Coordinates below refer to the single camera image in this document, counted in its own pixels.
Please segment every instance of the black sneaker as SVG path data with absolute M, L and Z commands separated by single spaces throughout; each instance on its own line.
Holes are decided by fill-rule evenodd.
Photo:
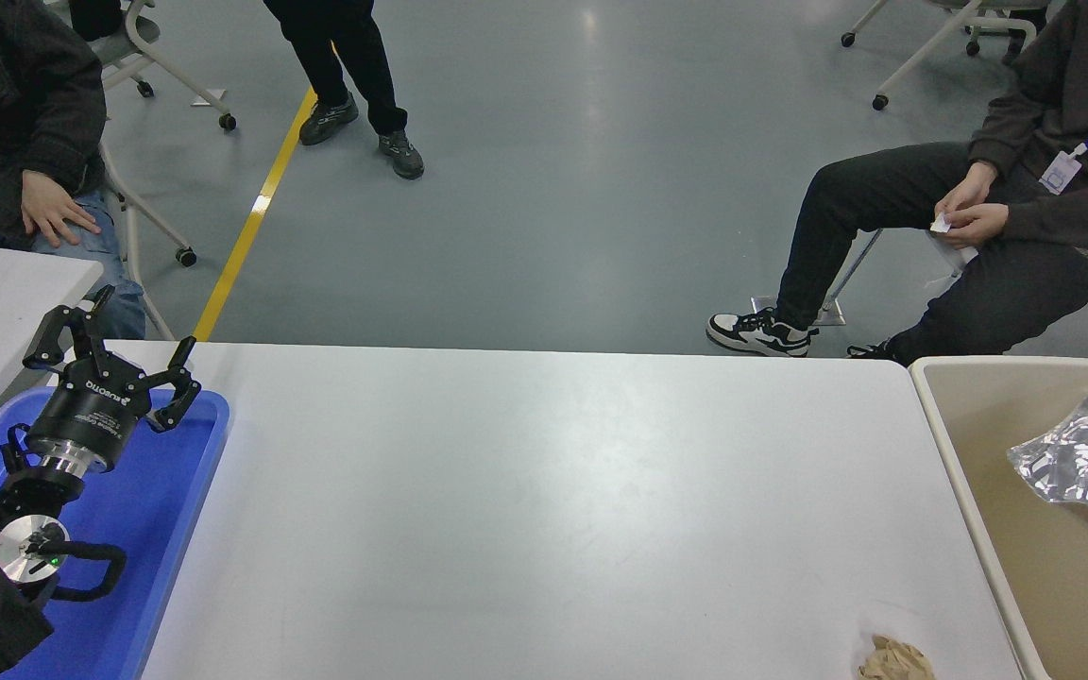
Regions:
M 314 146 L 330 139 L 343 125 L 359 118 L 359 107 L 355 104 L 355 96 L 347 94 L 345 103 L 337 107 L 323 107 L 321 102 L 313 104 L 310 116 L 301 124 L 301 144 Z
M 808 354 L 817 329 L 799 331 L 775 321 L 775 307 L 752 314 L 714 314 L 707 320 L 707 336 L 713 343 L 768 357 L 803 357 Z
M 422 153 L 415 149 L 410 139 L 406 138 L 405 129 L 396 133 L 380 134 L 381 153 L 393 159 L 393 172 L 404 176 L 405 180 L 419 180 L 424 171 L 422 164 Z
M 864 347 L 851 345 L 846 347 L 846 357 L 851 358 L 851 360 L 898 360 L 898 358 L 892 356 L 892 349 L 889 349 L 889 341 L 887 339 L 879 345 L 867 345 Z

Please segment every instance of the black jacket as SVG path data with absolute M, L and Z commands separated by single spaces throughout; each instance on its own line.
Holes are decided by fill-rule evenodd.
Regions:
M 0 233 L 25 247 L 25 169 L 72 197 L 103 184 L 107 107 L 90 48 L 39 0 L 0 0 Z

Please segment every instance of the person's leg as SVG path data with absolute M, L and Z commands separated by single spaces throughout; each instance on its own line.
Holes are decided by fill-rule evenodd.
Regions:
M 125 264 L 120 260 L 120 244 L 116 240 L 116 226 L 103 197 L 96 190 L 85 197 L 75 197 L 75 201 L 84 210 L 90 212 L 100 233 L 78 230 L 79 244 L 73 246 L 62 242 L 57 248 L 44 238 L 36 238 L 32 250 L 35 254 L 58 255 L 61 258 L 95 260 L 103 265 L 103 275 L 99 276 L 94 287 L 88 289 L 87 298 L 104 285 L 113 285 L 115 293 L 108 301 L 107 309 L 99 318 L 99 331 L 104 337 L 119 337 L 124 341 L 143 341 L 146 338 L 146 306 L 141 301 L 141 287 L 125 274 Z
M 1000 355 L 1088 302 L 1088 254 L 1072 246 L 994 238 L 915 326 L 886 344 L 892 360 Z
M 803 357 L 830 285 L 855 234 L 928 228 L 935 203 L 967 174 L 967 146 L 923 144 L 858 156 L 820 169 L 808 184 L 780 283 L 777 308 L 713 314 L 714 343 L 742 353 Z
M 333 32 L 338 51 L 355 88 L 368 100 L 368 122 L 380 135 L 380 151 L 393 160 L 393 172 L 405 180 L 418 180 L 423 173 L 422 153 L 406 137 L 409 118 L 397 107 L 393 94 L 388 55 L 384 52 L 381 29 L 372 18 L 372 0 L 346 0 L 338 12 Z
M 297 53 L 297 60 L 319 100 L 301 124 L 304 146 L 325 141 L 344 125 L 359 118 L 355 97 L 347 89 L 342 64 L 330 47 L 329 23 L 336 10 L 330 3 L 311 0 L 264 0 L 269 11 L 280 18 L 280 30 Z
M 330 39 L 355 89 L 368 100 L 368 121 L 376 134 L 405 129 L 409 115 L 397 107 L 393 94 L 393 74 L 381 29 L 372 18 L 372 0 L 344 0 L 342 4 Z

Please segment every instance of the silver metal cylinder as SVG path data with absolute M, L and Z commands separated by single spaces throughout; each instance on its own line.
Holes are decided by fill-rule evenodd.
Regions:
M 87 472 L 103 472 L 107 461 L 90 448 L 70 440 L 37 440 L 33 443 L 36 453 L 41 454 L 41 468 L 57 469 L 83 479 Z

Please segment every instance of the beige plastic bin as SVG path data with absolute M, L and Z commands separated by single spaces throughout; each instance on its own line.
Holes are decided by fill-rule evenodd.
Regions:
M 1088 680 L 1088 508 L 1044 503 L 1005 458 L 1088 397 L 1088 360 L 936 357 L 910 370 L 1024 677 Z

